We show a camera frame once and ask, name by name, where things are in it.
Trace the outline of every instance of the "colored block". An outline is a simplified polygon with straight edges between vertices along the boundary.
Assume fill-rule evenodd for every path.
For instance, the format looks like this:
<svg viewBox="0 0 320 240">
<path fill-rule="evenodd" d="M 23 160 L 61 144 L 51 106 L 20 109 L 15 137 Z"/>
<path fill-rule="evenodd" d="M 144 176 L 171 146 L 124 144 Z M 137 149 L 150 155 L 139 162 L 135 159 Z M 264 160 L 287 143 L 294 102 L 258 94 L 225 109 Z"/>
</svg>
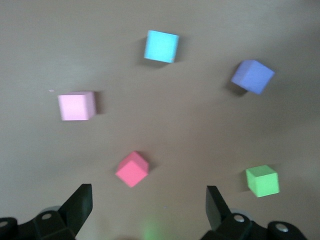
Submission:
<svg viewBox="0 0 320 240">
<path fill-rule="evenodd" d="M 145 45 L 144 58 L 173 63 L 175 61 L 179 36 L 160 32 L 148 31 L 148 37 Z"/>
<path fill-rule="evenodd" d="M 249 189 L 259 198 L 277 194 L 279 190 L 278 174 L 267 165 L 245 170 Z"/>
<path fill-rule="evenodd" d="M 148 174 L 149 163 L 136 151 L 133 151 L 120 162 L 115 175 L 132 188 Z"/>
<path fill-rule="evenodd" d="M 63 121 L 89 120 L 96 115 L 93 91 L 72 91 L 58 96 L 58 100 Z"/>
<path fill-rule="evenodd" d="M 261 94 L 274 74 L 274 71 L 256 60 L 244 60 L 231 82 L 250 92 Z"/>
</svg>

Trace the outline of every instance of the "light blue cube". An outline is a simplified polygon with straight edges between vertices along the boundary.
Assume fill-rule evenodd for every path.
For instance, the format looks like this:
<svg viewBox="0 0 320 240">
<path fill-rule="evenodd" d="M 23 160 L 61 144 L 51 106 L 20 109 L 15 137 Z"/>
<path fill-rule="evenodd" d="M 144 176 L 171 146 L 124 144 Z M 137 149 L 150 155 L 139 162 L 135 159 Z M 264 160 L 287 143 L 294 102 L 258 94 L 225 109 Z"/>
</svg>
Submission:
<svg viewBox="0 0 320 240">
<path fill-rule="evenodd" d="M 148 31 L 148 37 L 145 45 L 144 58 L 173 63 L 175 61 L 179 36 L 160 32 Z"/>
<path fill-rule="evenodd" d="M 244 60 L 231 82 L 250 92 L 261 94 L 274 74 L 274 71 L 256 60 Z"/>
</svg>

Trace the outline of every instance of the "hot pink cube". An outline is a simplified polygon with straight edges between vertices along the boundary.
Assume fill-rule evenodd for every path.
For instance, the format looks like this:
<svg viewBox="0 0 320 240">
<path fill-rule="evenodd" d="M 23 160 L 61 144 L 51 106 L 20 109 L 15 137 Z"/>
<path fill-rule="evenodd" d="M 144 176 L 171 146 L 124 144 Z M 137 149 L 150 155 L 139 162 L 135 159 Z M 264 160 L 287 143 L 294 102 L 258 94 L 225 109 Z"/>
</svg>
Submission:
<svg viewBox="0 0 320 240">
<path fill-rule="evenodd" d="M 93 91 L 72 91 L 58 96 L 58 100 L 63 121 L 89 120 L 96 115 Z"/>
<path fill-rule="evenodd" d="M 132 188 L 148 174 L 149 163 L 136 151 L 133 151 L 120 162 L 115 175 Z"/>
</svg>

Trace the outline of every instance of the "silver bolt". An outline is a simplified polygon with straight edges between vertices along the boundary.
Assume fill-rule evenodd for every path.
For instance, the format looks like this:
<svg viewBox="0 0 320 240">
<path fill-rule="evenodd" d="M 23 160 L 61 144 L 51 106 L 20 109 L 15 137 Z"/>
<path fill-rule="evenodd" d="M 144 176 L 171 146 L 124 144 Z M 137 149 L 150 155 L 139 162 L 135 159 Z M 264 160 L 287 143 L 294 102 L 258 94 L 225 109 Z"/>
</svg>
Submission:
<svg viewBox="0 0 320 240">
<path fill-rule="evenodd" d="M 43 215 L 42 217 L 41 217 L 41 219 L 42 220 L 47 220 L 47 219 L 49 219 L 49 218 L 51 218 L 51 214 L 50 213 L 47 213 L 47 214 L 45 214 L 45 215 Z"/>
<path fill-rule="evenodd" d="M 243 223 L 245 221 L 244 217 L 241 215 L 235 215 L 234 220 L 236 220 L 238 223 Z"/>
<path fill-rule="evenodd" d="M 8 222 L 7 222 L 7 221 L 2 221 L 2 222 L 0 222 L 0 228 L 5 227 L 5 226 L 7 226 L 7 225 L 8 225 Z"/>
<path fill-rule="evenodd" d="M 284 232 L 284 233 L 287 233 L 287 232 L 289 231 L 289 229 L 288 229 L 285 225 L 283 225 L 282 223 L 277 223 L 277 224 L 275 225 L 275 227 L 276 227 L 279 231 Z"/>
</svg>

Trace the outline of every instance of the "black robot arm part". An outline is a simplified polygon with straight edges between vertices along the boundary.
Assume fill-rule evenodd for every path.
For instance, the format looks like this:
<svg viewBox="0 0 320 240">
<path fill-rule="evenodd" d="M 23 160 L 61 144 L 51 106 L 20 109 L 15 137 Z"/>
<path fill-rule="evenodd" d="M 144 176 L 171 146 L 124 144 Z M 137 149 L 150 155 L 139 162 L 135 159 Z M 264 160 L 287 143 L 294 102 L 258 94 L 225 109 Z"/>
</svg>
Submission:
<svg viewBox="0 0 320 240">
<path fill-rule="evenodd" d="M 75 240 L 93 208 L 92 186 L 82 184 L 58 211 L 45 211 L 18 225 L 0 218 L 0 240 Z"/>
<path fill-rule="evenodd" d="M 205 211 L 211 229 L 201 240 L 307 240 L 294 225 L 272 221 L 267 228 L 245 215 L 231 213 L 216 186 L 207 186 Z"/>
</svg>

